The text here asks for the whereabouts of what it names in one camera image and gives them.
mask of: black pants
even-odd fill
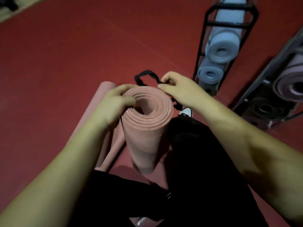
[[[168,191],[156,185],[94,171],[70,226],[133,226],[128,217],[165,219],[160,226],[268,226],[247,183],[206,125],[180,115],[170,121],[167,136],[173,149],[167,160],[172,157],[178,166],[170,173],[167,169],[169,199]]]

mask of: forearm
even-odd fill
[[[204,97],[196,110],[251,187],[289,220],[302,214],[303,155]]]
[[[1,226],[66,226],[94,169],[105,127],[89,120],[58,156],[9,204]]]

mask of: black strap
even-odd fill
[[[146,76],[149,75],[151,78],[155,79],[157,84],[164,84],[163,82],[161,82],[161,80],[159,79],[159,77],[152,71],[150,70],[145,70],[141,73],[139,73],[138,75],[134,76],[134,80],[136,81],[136,84],[138,86],[147,86],[145,83],[143,83],[143,81],[140,79],[141,76]],[[176,101],[175,98],[172,97],[172,102],[176,102],[176,104],[174,104],[174,108],[177,109],[178,111],[182,110],[182,105],[180,103],[178,103]]]

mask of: person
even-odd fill
[[[260,131],[175,72],[158,88],[188,109],[167,136],[180,168],[169,191],[94,171],[105,134],[136,99],[110,90],[55,159],[13,199],[0,226],[131,226],[128,217],[164,219],[161,226],[267,226],[247,184],[291,226],[303,225],[303,155]]]

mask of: beige floor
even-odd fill
[[[12,16],[20,13],[24,9],[32,6],[33,4],[39,2],[41,0],[15,0],[16,4],[19,6],[17,11],[10,11],[9,8],[3,7],[0,9],[0,23],[4,22],[5,20],[11,18]]]

